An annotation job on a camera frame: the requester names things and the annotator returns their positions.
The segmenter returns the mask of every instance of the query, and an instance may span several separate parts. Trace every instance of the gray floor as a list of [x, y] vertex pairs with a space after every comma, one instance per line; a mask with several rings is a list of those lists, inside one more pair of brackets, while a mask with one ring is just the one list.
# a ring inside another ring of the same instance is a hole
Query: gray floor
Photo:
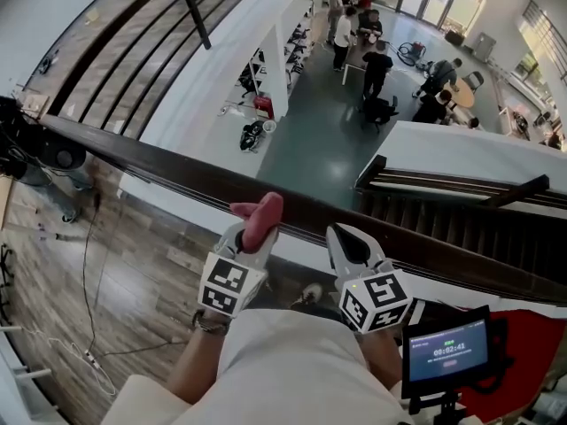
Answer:
[[[471, 109], [486, 130], [494, 131], [498, 102], [490, 74], [484, 66], [446, 42], [440, 33], [411, 18], [381, 9], [384, 39], [394, 46], [420, 41], [427, 46], [425, 59], [462, 58], [461, 76], [481, 71], [485, 85], [476, 94]], [[411, 92], [424, 80], [415, 68], [405, 66], [390, 52], [394, 70], [386, 78], [381, 97], [398, 97], [396, 120], [411, 120], [417, 102]], [[352, 186], [396, 120], [377, 135], [371, 125], [361, 126], [360, 102], [363, 72], [349, 72], [346, 85], [342, 74], [332, 70], [333, 53], [318, 44], [306, 63], [290, 99], [288, 115], [278, 124], [258, 179], [316, 197], [335, 206], [356, 208]]]

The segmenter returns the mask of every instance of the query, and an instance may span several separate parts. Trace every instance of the red cloth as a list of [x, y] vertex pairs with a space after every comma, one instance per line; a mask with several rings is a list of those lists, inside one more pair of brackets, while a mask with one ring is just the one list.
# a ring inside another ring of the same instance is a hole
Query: red cloth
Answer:
[[[527, 310], [491, 313], [491, 318], [508, 319], [506, 354], [514, 359], [502, 386], [490, 395], [464, 388], [460, 403], [483, 422], [493, 421], [530, 404], [539, 393], [563, 337], [564, 321], [552, 320]], [[492, 380], [481, 385], [488, 386]]]
[[242, 235], [245, 251], [256, 252], [270, 229], [282, 220], [284, 199], [275, 192], [269, 192], [259, 203], [233, 203], [230, 210], [246, 221]]

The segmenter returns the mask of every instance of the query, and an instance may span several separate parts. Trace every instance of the staircase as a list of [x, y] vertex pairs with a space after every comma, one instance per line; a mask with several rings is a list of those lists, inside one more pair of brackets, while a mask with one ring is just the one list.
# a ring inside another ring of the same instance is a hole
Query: staircase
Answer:
[[567, 285], [567, 220], [388, 189], [363, 191], [360, 212]]

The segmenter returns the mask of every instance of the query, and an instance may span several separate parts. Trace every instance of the railing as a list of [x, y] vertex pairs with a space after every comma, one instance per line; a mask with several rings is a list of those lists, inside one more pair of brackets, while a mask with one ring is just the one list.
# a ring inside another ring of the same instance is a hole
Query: railing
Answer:
[[567, 42], [533, 0], [524, 11], [524, 19], [539, 37], [549, 59], [557, 67], [561, 80], [567, 85]]
[[[93, 64], [93, 62], [97, 59], [98, 55], [103, 51], [105, 46], [112, 40], [114, 36], [116, 36], [120, 29], [123, 28], [142, 8], [144, 8], [151, 0], [135, 0], [132, 2], [124, 11], [118, 14], [102, 31], [101, 33], [95, 38], [95, 40], [91, 43], [91, 45], [83, 52], [77, 63], [74, 65], [72, 70], [69, 72], [67, 77], [65, 78], [62, 86], [60, 87], [57, 95], [53, 98], [51, 102], [50, 108], [48, 110], [48, 114], [50, 115], [59, 115], [67, 101], [67, 99], [71, 96], [77, 85], [79, 84], [83, 75], [87, 72], [89, 67]], [[80, 123], [85, 121], [89, 111], [91, 111], [93, 104], [97, 101], [101, 91], [108, 83], [108, 81], [113, 77], [114, 73], [126, 58], [126, 56], [134, 49], [135, 46], [138, 45], [140, 40], [143, 38], [144, 35], [148, 33], [148, 31], [156, 25], [157, 22], [161, 20], [161, 18], [172, 8], [176, 5], [180, 0], [173, 0], [170, 4], [166, 6], [162, 11], [160, 11], [156, 16], [144, 27], [144, 29], [136, 35], [136, 37], [128, 44], [126, 48], [119, 54], [119, 56], [113, 61], [110, 65], [108, 70], [105, 72], [104, 76], [98, 82], [98, 85], [93, 89], [92, 93], [90, 94], [87, 103], [85, 104], [84, 109], [82, 110], [81, 116], [79, 117]], [[181, 60], [179, 66], [177, 67], [176, 71], [168, 78], [166, 84], [163, 86], [161, 91], [159, 92], [158, 96], [151, 102], [149, 111], [144, 115], [144, 118], [140, 124], [140, 126], [136, 129], [136, 132], [133, 135], [133, 138], [139, 140], [140, 136], [142, 135], [143, 131], [147, 127], [151, 116], [155, 113], [156, 109], [158, 108], [159, 103], [169, 91], [171, 86], [173, 85], [175, 79], [177, 79], [179, 73], [183, 70], [183, 68], [189, 63], [197, 49], [203, 45], [205, 49], [211, 48], [211, 42], [209, 39], [209, 35], [218, 27], [220, 22], [229, 14], [242, 0], [235, 0], [229, 8], [226, 9], [215, 21], [212, 22], [210, 28], [207, 30], [205, 26], [205, 22], [217, 11], [222, 4], [227, 2], [227, 0], [218, 0], [214, 3], [214, 5], [204, 14], [201, 14], [199, 10], [199, 6], [204, 3], [206, 0], [185, 0], [188, 6], [188, 11], [186, 11], [177, 21], [171, 26], [164, 35], [153, 45], [153, 47], [147, 51], [144, 55], [142, 60], [136, 65], [134, 70], [129, 74], [128, 78], [123, 82], [122, 86], [120, 87], [119, 91], [113, 97], [112, 102], [108, 106], [105, 111], [105, 116], [102, 118], [100, 128], [105, 129], [108, 122], [110, 121], [111, 117], [113, 116], [114, 111], [120, 104], [121, 100], [123, 99], [124, 95], [127, 93], [128, 89], [136, 79], [136, 77], [140, 74], [144, 66], [147, 64], [148, 60], [151, 56], [162, 46], [169, 36], [180, 26], [180, 24], [191, 15], [192, 20], [194, 22], [194, 28], [192, 28], [186, 36], [184, 36], [180, 41], [178, 41], [174, 48], [168, 53], [165, 59], [161, 62], [155, 73], [151, 76], [151, 78], [145, 83], [144, 89], [141, 91], [139, 95], [136, 96], [135, 102], [129, 107], [128, 109], [128, 116], [124, 120], [124, 123], [120, 129], [120, 135], [124, 135], [126, 130], [128, 129], [132, 119], [134, 119], [136, 113], [139, 111], [140, 106], [142, 105], [143, 101], [148, 97], [150, 90], [155, 85], [158, 78], [166, 69], [167, 65], [171, 62], [172, 58], [179, 53], [180, 49], [183, 46], [188, 44], [188, 41], [191, 40], [191, 37], [195, 34], [198, 35], [198, 42], [195, 43], [195, 46], [190, 50], [189, 53]]]
[[522, 193], [517, 193], [517, 189], [521, 188], [517, 184], [387, 168], [386, 158], [377, 156], [362, 172], [354, 187], [358, 190], [372, 190], [379, 183], [450, 190], [486, 196], [489, 199], [485, 201], [485, 205], [489, 206], [494, 206], [494, 204], [503, 206], [515, 201], [521, 201], [534, 205], [567, 209], [567, 196], [549, 191], [549, 179], [545, 175], [535, 179], [533, 182], [526, 183], [530, 186], [527, 191], [522, 189]]
[[342, 222], [373, 235], [412, 274], [507, 298], [567, 304], [563, 285], [428, 236], [71, 120], [47, 115], [41, 122], [128, 174], [227, 213], [232, 202], [256, 202], [275, 191], [285, 202], [281, 230], [304, 241], [325, 245], [326, 228]]

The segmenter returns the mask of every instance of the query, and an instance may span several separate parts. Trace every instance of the man in black shirt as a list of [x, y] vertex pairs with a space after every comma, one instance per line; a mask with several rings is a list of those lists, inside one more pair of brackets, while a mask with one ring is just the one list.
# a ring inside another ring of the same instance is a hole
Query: man in black shirt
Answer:
[[380, 94], [386, 74], [393, 67], [392, 59], [385, 55], [386, 48], [387, 45], [384, 41], [377, 41], [377, 51], [370, 51], [362, 57], [362, 60], [368, 63], [364, 74], [364, 90], [362, 91], [364, 99], [369, 97], [375, 99]]
[[358, 15], [358, 31], [366, 36], [382, 36], [382, 22], [378, 10], [366, 10]]
[[422, 106], [414, 115], [412, 121], [418, 123], [435, 124], [437, 120], [443, 120], [447, 116], [447, 104], [453, 95], [444, 89], [437, 97], [434, 95], [424, 95], [420, 99]]

